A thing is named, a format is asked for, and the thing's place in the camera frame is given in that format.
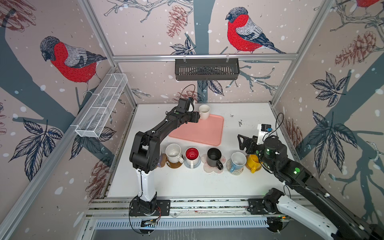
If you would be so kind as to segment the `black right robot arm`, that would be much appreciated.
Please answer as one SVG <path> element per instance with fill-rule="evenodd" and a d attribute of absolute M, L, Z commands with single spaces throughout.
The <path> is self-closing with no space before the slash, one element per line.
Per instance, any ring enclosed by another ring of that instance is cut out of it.
<path fill-rule="evenodd" d="M 240 150 L 259 157 L 262 167 L 284 186 L 296 191 L 312 203 L 317 214 L 295 202 L 282 191 L 271 188 L 262 199 L 249 199 L 253 215 L 278 214 L 289 216 L 325 240 L 382 240 L 384 229 L 368 224 L 344 207 L 310 174 L 303 165 L 288 158 L 287 147 L 272 136 L 258 144 L 258 137 L 238 135 Z"/>

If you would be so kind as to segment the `pink flower shaped coaster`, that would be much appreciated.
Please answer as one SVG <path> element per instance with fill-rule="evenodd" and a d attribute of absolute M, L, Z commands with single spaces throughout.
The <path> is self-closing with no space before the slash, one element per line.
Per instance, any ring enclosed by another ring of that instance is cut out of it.
<path fill-rule="evenodd" d="M 211 160 L 207 154 L 201 156 L 201 162 L 203 164 L 203 169 L 206 173 L 216 173 L 221 174 L 224 171 L 224 168 L 221 170 L 218 168 L 219 162 L 224 166 L 226 162 L 226 158 L 224 156 L 221 157 L 220 160 Z"/>

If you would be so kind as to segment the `cork flower shaped coaster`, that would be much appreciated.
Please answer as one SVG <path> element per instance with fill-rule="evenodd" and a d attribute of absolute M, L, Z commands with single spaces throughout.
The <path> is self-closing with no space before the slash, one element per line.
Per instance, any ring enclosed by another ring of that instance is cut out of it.
<path fill-rule="evenodd" d="M 163 168 L 166 165 L 166 161 L 167 161 L 167 155 L 161 154 L 158 162 L 158 167 Z"/>

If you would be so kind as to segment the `cream mug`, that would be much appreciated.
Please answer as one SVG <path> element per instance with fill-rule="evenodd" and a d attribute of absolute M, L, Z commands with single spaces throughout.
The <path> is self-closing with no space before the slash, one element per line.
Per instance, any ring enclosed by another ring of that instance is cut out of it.
<path fill-rule="evenodd" d="M 200 113 L 200 119 L 201 120 L 207 120 L 210 116 L 211 108 L 208 105 L 200 105 L 199 106 L 199 113 Z"/>

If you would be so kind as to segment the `red inside white mug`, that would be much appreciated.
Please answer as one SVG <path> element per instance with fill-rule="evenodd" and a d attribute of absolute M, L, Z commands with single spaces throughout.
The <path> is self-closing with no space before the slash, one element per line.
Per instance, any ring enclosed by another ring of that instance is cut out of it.
<path fill-rule="evenodd" d="M 184 161 L 201 161 L 200 152 L 195 147 L 190 147 L 185 151 Z"/>

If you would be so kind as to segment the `yellow mug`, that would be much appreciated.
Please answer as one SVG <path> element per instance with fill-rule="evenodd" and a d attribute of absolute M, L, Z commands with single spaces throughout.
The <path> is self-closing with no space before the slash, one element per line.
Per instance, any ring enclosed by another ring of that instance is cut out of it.
<path fill-rule="evenodd" d="M 259 158 L 257 155 L 247 155 L 246 167 L 251 171 L 252 174 L 259 171 L 262 168 L 262 165 L 259 163 Z"/>

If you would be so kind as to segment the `glossy brown round coaster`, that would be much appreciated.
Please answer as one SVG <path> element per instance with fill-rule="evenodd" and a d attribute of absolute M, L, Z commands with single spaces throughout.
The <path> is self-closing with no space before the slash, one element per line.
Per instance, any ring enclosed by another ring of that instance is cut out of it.
<path fill-rule="evenodd" d="M 171 169 L 177 169 L 177 168 L 179 168 L 179 167 L 181 167 L 181 166 L 183 165 L 183 164 L 180 163 L 180 162 L 172 163 L 172 162 L 170 162 L 169 160 L 166 161 L 166 164 L 167 164 L 167 166 L 168 166 L 169 168 L 171 168 Z"/>

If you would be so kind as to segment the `blue patterned mug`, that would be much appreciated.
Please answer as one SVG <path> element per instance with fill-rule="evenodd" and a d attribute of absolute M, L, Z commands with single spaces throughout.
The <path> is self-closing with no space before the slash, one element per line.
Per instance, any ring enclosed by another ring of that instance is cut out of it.
<path fill-rule="evenodd" d="M 247 163 L 246 156 L 241 152 L 233 153 L 231 156 L 231 160 L 234 164 L 238 166 L 245 166 L 245 164 Z"/>

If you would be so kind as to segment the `black mug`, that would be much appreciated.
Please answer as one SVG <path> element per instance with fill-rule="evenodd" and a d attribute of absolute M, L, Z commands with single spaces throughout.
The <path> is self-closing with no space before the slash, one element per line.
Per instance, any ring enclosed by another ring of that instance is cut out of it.
<path fill-rule="evenodd" d="M 210 167 L 217 168 L 218 170 L 223 170 L 224 166 L 221 162 L 222 153 L 217 148 L 211 148 L 207 153 L 207 163 Z"/>

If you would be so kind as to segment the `multicolour zigzag woven coaster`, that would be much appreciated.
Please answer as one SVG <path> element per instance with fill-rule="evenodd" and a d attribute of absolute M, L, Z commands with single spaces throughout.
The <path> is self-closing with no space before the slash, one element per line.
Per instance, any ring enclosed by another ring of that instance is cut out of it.
<path fill-rule="evenodd" d="M 232 160 L 228 160 L 226 162 L 226 168 L 230 174 L 235 175 L 235 176 L 240 175 L 244 170 L 244 166 L 238 166 L 238 165 L 234 164 L 232 162 Z"/>

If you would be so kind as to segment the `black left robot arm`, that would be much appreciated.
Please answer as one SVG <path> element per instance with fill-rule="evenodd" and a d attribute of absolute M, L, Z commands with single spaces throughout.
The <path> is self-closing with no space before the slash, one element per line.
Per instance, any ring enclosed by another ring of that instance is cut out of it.
<path fill-rule="evenodd" d="M 139 179 L 139 193 L 135 205 L 144 215 L 152 215 L 158 209 L 155 181 L 151 171 L 156 168 L 160 160 L 160 145 L 173 130 L 181 125 L 199 122 L 200 114 L 194 109 L 192 97 L 180 98 L 178 105 L 166 112 L 166 117 L 158 125 L 144 133 L 137 132 L 134 137 L 130 162 L 136 169 Z"/>

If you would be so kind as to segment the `blue grey woven coaster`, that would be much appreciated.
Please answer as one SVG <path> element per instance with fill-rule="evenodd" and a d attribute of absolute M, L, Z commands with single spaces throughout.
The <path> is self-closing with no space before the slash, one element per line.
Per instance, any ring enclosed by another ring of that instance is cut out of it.
<path fill-rule="evenodd" d="M 184 165 L 188 168 L 188 169 L 196 169 L 200 166 L 201 164 L 201 161 L 197 161 L 197 162 L 194 162 L 194 161 L 184 161 Z"/>

